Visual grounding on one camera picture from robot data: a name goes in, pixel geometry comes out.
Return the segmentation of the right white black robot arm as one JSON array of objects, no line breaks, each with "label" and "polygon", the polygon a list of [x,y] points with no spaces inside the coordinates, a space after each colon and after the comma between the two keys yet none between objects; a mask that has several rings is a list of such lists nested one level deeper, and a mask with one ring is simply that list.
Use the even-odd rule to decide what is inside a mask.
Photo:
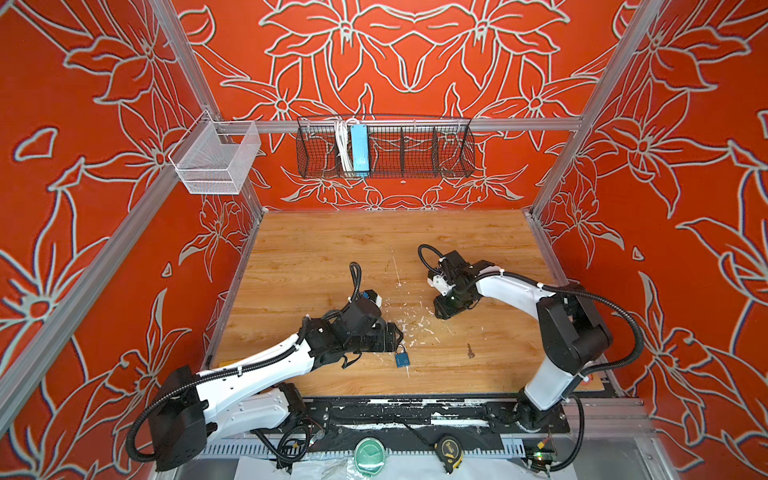
[{"label": "right white black robot arm", "polygon": [[[427,268],[428,284],[437,290],[435,316],[448,320],[483,298],[498,300],[538,322],[545,358],[518,396],[514,421],[535,432],[548,422],[555,407],[589,375],[626,367],[644,350],[638,322],[616,303],[575,284],[553,286],[507,271],[489,262],[470,264],[457,252],[441,253],[429,244],[417,247]],[[619,360],[597,360],[612,345],[613,336],[596,305],[601,303],[629,325],[632,350]]]}]

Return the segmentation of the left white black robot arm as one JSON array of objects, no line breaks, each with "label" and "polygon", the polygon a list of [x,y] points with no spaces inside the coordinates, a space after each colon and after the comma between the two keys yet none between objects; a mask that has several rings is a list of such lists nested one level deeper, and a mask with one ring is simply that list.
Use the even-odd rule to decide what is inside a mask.
[{"label": "left white black robot arm", "polygon": [[361,266],[353,262],[349,270],[347,303],[305,316],[286,340],[227,367],[174,370],[129,428],[128,457],[164,472],[211,442],[251,433],[280,467],[302,460],[319,426],[292,379],[327,365],[348,368],[368,352],[395,352],[404,338],[396,323],[383,319],[381,297],[361,288]]}]

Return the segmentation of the blue padlock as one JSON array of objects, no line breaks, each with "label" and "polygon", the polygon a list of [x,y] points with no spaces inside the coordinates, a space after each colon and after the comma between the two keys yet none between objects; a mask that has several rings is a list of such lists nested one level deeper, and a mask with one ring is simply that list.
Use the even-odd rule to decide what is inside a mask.
[{"label": "blue padlock", "polygon": [[399,345],[396,348],[394,359],[397,368],[406,368],[410,366],[410,357],[404,345]]}]

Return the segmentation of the green tape roll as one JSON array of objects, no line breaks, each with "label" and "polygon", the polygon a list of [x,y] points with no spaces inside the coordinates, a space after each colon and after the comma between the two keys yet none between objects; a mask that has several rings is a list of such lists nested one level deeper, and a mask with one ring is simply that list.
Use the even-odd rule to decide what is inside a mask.
[{"label": "green tape roll", "polygon": [[353,453],[355,469],[368,478],[375,477],[383,471],[386,458],[387,453],[383,443],[374,437],[360,440]]}]

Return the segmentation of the black yellow tape measure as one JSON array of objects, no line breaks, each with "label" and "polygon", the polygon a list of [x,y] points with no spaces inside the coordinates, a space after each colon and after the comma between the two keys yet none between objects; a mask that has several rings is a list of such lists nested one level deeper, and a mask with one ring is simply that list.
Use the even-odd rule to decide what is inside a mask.
[{"label": "black yellow tape measure", "polygon": [[452,474],[463,461],[464,449],[460,441],[452,435],[441,436],[435,443],[434,450],[447,474]]}]

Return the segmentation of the light blue box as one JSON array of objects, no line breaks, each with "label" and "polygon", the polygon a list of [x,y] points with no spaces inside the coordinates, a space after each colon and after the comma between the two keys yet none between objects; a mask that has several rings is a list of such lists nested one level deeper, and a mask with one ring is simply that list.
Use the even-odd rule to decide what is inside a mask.
[{"label": "light blue box", "polygon": [[359,177],[370,173],[368,127],[364,124],[352,124],[349,128],[352,147],[352,166]]}]

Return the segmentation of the white mesh basket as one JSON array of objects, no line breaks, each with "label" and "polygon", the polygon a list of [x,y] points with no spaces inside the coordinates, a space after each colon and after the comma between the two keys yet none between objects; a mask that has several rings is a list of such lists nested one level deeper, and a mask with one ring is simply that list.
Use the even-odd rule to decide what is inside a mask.
[{"label": "white mesh basket", "polygon": [[216,121],[204,111],[182,135],[169,161],[190,194],[237,195],[261,144],[254,121]]}]

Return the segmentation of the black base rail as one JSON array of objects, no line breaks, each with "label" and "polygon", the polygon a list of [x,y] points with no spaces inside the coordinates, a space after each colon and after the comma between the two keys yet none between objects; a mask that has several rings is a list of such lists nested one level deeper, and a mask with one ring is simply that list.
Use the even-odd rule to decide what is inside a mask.
[{"label": "black base rail", "polygon": [[304,399],[304,411],[293,413],[269,434],[284,433],[304,422],[311,429],[330,432],[412,427],[488,430],[499,434],[567,434],[571,431],[561,407],[536,431],[521,427],[514,394],[441,394],[390,396],[316,396]]}]

